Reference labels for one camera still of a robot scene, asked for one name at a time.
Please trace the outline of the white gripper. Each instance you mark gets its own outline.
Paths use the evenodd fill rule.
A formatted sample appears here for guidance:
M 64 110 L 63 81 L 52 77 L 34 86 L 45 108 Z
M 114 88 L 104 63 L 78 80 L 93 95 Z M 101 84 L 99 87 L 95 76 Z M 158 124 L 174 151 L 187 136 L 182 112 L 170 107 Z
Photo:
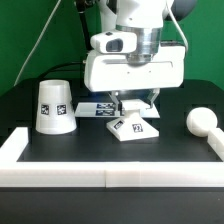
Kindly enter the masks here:
M 160 46 L 151 62 L 130 64 L 125 55 L 89 53 L 84 83 L 92 92 L 109 92 L 115 112 L 120 115 L 122 103 L 119 90 L 152 89 L 147 104 L 153 107 L 160 90 L 155 88 L 179 87 L 184 77 L 185 48 Z

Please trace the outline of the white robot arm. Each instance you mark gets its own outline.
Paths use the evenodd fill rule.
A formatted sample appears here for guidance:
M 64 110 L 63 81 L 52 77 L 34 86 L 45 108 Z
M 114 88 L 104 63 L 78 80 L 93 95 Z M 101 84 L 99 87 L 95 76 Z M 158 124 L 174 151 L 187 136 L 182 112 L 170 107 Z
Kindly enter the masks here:
M 89 50 L 84 83 L 92 92 L 110 94 L 114 112 L 124 111 L 121 91 L 150 90 L 154 101 L 162 88 L 178 87 L 184 77 L 188 41 L 163 41 L 164 22 L 177 24 L 196 0 L 75 0 L 80 19 L 97 5 L 102 31 L 86 36 Z

